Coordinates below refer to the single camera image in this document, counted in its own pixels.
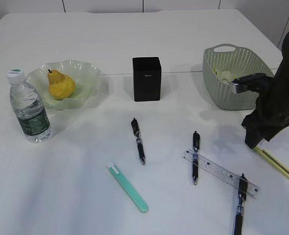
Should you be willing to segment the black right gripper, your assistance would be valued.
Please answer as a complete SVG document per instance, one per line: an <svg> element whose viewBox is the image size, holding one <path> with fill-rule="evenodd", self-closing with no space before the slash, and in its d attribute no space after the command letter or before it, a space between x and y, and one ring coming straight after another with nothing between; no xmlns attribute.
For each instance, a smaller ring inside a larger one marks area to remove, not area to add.
<svg viewBox="0 0 289 235"><path fill-rule="evenodd" d="M289 117L269 115L256 108L245 116L242 127L245 128L245 143L253 149L262 140L270 142L284 128L289 127Z"/></svg>

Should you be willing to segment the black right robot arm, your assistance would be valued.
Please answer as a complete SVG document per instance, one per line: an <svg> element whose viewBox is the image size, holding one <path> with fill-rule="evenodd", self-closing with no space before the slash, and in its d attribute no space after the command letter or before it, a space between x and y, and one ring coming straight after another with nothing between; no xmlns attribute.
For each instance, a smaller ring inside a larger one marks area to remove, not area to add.
<svg viewBox="0 0 289 235"><path fill-rule="evenodd" d="M289 127L289 32L282 43L282 57L274 77L255 73L233 81L244 91L259 94L255 110L242 122L246 130L245 143L251 149Z"/></svg>

